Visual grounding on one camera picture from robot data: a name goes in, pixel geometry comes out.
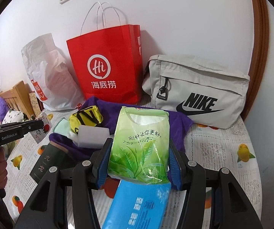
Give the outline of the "white and mint sock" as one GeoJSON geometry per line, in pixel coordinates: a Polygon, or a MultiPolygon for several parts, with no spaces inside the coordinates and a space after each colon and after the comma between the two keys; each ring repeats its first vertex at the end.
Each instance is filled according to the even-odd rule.
{"type": "Polygon", "coordinates": [[[53,129],[53,133],[60,134],[62,136],[71,139],[74,142],[78,142],[78,135],[71,129],[70,123],[66,118],[62,118],[53,129]]]}

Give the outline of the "wooden door frame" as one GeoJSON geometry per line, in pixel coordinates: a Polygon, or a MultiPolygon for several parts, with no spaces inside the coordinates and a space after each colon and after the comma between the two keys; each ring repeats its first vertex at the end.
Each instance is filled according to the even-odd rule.
{"type": "Polygon", "coordinates": [[[250,83],[241,113],[245,120],[252,108],[265,72],[269,49],[269,13],[266,0],[251,0],[254,17],[254,44],[249,68],[250,83]]]}

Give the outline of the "dark green tea box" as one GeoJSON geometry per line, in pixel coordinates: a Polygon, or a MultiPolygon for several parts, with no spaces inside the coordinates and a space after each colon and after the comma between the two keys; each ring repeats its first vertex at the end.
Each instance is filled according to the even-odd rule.
{"type": "Polygon", "coordinates": [[[68,154],[63,146],[50,141],[38,149],[39,158],[30,172],[32,179],[38,184],[50,167],[60,167],[68,154]]]}

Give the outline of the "purple plush toy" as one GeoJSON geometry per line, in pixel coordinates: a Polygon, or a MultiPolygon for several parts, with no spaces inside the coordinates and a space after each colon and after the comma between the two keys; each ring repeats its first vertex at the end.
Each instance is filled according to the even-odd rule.
{"type": "Polygon", "coordinates": [[[8,111],[9,111],[8,104],[2,97],[0,97],[0,122],[4,120],[8,111]]]}

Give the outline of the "green tea tissue pack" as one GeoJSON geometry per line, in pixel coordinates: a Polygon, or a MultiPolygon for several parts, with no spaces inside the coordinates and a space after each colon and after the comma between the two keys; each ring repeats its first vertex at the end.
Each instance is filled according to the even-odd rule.
{"type": "Polygon", "coordinates": [[[122,106],[114,133],[108,173],[127,181],[167,184],[169,113],[122,106]]]}

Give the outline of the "grey Nike waist bag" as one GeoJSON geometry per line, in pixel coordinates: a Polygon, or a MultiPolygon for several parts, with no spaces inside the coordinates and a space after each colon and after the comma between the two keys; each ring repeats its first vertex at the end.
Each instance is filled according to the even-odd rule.
{"type": "Polygon", "coordinates": [[[194,55],[153,55],[142,84],[151,107],[228,129],[246,102],[250,77],[194,55]]]}

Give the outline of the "patterned notebook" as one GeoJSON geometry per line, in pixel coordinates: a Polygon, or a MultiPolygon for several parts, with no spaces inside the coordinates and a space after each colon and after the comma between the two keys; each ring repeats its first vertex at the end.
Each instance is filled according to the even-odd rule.
{"type": "Polygon", "coordinates": [[[39,116],[43,111],[43,103],[37,98],[35,92],[29,93],[29,99],[35,116],[39,116]]]}

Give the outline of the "white melamine sponge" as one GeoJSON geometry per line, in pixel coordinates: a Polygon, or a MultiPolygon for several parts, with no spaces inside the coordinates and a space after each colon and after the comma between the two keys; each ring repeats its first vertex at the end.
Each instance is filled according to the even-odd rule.
{"type": "Polygon", "coordinates": [[[78,132],[78,147],[101,149],[109,137],[108,128],[81,125],[78,132]]]}

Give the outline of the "yellow mesh pouch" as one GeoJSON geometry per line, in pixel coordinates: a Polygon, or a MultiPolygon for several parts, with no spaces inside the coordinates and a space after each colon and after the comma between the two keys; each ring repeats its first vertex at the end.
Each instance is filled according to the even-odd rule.
{"type": "Polygon", "coordinates": [[[81,125],[96,127],[102,122],[103,116],[97,106],[89,106],[88,108],[78,110],[69,117],[70,128],[76,134],[79,133],[81,125]]]}

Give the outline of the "blue tissue pack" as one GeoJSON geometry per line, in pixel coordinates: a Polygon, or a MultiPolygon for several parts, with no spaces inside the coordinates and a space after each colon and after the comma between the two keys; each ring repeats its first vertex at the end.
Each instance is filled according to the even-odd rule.
{"type": "Polygon", "coordinates": [[[160,228],[171,184],[120,181],[102,228],[160,228]]]}

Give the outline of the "red Haidilao paper bag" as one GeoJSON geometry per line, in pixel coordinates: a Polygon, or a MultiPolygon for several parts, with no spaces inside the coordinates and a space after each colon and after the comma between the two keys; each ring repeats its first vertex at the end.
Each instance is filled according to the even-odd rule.
{"type": "Polygon", "coordinates": [[[142,97],[143,61],[139,25],[120,24],[67,40],[86,99],[137,104],[142,97]]]}

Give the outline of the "white Miniso plastic bag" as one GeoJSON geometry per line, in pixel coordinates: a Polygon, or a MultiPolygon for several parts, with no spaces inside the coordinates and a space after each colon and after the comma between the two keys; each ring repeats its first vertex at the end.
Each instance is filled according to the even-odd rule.
{"type": "Polygon", "coordinates": [[[79,85],[69,72],[51,33],[26,44],[21,54],[27,76],[46,109],[74,110],[84,104],[79,85]]]}

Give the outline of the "wooden bed headboard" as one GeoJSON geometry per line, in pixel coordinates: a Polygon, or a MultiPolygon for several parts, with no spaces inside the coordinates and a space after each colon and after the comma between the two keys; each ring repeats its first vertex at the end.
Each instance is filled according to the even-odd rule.
{"type": "Polygon", "coordinates": [[[32,119],[35,117],[35,113],[29,98],[30,92],[29,85],[23,81],[19,81],[11,89],[0,92],[0,97],[6,101],[10,109],[20,111],[25,114],[28,119],[32,119]]]}

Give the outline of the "fruit-print tissue packet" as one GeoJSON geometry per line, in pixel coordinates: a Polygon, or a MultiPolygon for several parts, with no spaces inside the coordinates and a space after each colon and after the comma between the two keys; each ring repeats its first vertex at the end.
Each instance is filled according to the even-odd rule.
{"type": "Polygon", "coordinates": [[[30,134],[32,135],[36,143],[40,143],[49,133],[50,129],[52,128],[52,125],[50,118],[48,117],[45,111],[41,112],[39,116],[36,117],[36,119],[41,120],[43,122],[43,127],[35,131],[31,131],[30,134]]]}

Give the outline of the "white dotted pillow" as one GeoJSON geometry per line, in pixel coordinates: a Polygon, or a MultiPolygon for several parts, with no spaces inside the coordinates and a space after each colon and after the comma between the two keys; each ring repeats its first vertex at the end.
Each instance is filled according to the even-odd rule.
{"type": "Polygon", "coordinates": [[[23,121],[24,121],[24,114],[22,112],[10,109],[6,113],[2,121],[2,124],[17,123],[17,122],[23,122],[23,121]]]}

